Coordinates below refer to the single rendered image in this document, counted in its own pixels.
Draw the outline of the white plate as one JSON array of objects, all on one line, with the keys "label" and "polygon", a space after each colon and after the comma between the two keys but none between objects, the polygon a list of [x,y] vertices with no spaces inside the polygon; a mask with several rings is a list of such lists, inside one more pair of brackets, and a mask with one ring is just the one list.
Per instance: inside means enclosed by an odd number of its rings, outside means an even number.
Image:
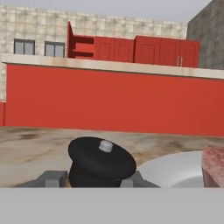
[{"label": "white plate", "polygon": [[198,151],[174,153],[141,164],[143,178],[160,186],[172,188],[203,188],[201,154]]}]

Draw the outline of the raw red steak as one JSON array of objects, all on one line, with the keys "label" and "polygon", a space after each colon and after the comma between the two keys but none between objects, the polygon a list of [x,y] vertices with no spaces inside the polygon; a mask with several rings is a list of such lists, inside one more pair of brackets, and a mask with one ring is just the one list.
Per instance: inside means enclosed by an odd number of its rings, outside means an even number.
[{"label": "raw red steak", "polygon": [[206,147],[201,155],[204,187],[224,188],[224,147]]}]

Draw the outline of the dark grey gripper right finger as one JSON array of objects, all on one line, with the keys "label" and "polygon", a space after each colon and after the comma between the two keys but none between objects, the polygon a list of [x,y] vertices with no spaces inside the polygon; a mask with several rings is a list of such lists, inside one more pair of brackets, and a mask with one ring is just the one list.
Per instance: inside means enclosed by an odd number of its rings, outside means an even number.
[{"label": "dark grey gripper right finger", "polygon": [[157,187],[157,185],[147,181],[140,171],[136,171],[131,177],[122,181],[121,187]]}]

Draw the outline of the red wall cupboards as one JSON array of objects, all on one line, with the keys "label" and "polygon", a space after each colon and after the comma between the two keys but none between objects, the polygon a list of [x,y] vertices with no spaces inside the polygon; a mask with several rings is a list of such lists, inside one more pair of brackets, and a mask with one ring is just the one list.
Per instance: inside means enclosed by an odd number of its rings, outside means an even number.
[{"label": "red wall cupboards", "polygon": [[172,67],[197,67],[200,42],[175,38],[135,36],[134,39],[73,34],[67,23],[66,56]]}]

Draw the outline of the grey framed window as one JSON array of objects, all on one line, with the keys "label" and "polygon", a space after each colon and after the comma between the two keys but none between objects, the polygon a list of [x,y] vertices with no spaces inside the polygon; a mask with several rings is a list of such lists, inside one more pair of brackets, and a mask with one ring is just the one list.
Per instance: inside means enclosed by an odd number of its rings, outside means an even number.
[{"label": "grey framed window", "polygon": [[49,57],[65,57],[65,44],[62,42],[45,42],[45,56]]},{"label": "grey framed window", "polygon": [[14,53],[15,54],[35,54],[35,41],[30,39],[14,39]]}]

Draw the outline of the red kitchen island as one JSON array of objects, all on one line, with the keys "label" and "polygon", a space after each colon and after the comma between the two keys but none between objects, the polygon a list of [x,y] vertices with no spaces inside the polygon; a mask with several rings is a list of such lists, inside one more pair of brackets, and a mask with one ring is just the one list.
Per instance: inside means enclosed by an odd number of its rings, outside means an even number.
[{"label": "red kitchen island", "polygon": [[4,54],[8,126],[224,137],[224,70]]}]

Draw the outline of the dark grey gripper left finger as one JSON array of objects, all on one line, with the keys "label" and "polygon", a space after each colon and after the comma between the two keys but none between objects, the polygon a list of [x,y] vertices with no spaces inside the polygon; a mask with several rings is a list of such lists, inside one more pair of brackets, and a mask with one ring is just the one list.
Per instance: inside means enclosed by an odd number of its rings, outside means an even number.
[{"label": "dark grey gripper left finger", "polygon": [[38,178],[17,185],[17,187],[64,187],[67,171],[44,171]]}]

